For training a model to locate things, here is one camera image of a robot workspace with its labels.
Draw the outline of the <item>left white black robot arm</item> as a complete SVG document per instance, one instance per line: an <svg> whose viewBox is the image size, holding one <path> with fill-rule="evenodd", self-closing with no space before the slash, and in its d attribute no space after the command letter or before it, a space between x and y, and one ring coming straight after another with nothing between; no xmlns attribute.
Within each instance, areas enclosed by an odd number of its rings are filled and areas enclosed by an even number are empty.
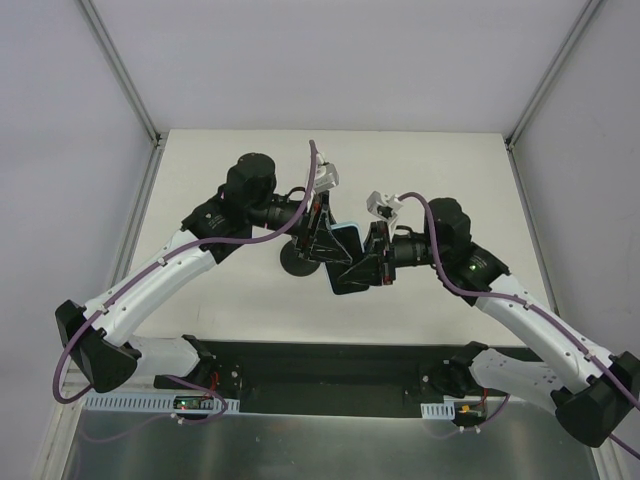
<svg viewBox="0 0 640 480"><path fill-rule="evenodd" d="M71 361L80 370L88 382L82 395L112 392L137 376L212 393L218 386L217 368L200 340L187 334L140 337L138 327L182 287L239 248L282 235L296 240L313 235L322 203L338 184L336 166L313 150L306 184L299 190L303 197L294 201L277 194L271 157L242 155L216 193L193 209L154 256L97 297L84 304L67 300L56 309L63 345L58 363Z"/></svg>

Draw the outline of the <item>phone with light blue case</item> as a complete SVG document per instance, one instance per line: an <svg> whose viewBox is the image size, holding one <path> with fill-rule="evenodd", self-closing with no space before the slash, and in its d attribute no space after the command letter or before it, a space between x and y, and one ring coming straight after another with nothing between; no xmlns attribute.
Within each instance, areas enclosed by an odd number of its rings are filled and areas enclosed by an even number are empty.
<svg viewBox="0 0 640 480"><path fill-rule="evenodd" d="M355 223L337 224L332 227L331 232L350 255L350 260L346 263L336 261L325 263L325 271L332 292L335 295L348 295L368 290L369 285L348 282L349 276L346 279L342 278L352 266L363 259L359 227Z"/></svg>

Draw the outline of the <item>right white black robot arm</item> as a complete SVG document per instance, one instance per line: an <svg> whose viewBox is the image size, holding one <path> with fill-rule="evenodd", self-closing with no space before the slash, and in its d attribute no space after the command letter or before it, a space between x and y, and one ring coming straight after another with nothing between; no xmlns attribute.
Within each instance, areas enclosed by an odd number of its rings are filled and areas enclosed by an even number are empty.
<svg viewBox="0 0 640 480"><path fill-rule="evenodd" d="M525 362L471 342L430 375L435 389L462 398L479 388L495 389L553 414L580 443L600 447L639 406L639 360L612 354L540 305L489 251L473 242L470 218L453 198L422 203L424 231L398 225L403 197L372 193L376 216L351 265L332 267L337 294L387 286L399 268L429 265L444 287L498 321L536 356Z"/></svg>

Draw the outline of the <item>black phone stand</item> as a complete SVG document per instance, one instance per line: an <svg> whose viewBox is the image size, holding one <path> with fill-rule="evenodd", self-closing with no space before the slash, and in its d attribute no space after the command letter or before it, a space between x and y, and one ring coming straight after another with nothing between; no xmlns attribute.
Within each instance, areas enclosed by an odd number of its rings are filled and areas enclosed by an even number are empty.
<svg viewBox="0 0 640 480"><path fill-rule="evenodd" d="M320 268L319 262L299 257L291 242L281 248L279 261L283 270L294 277L310 276Z"/></svg>

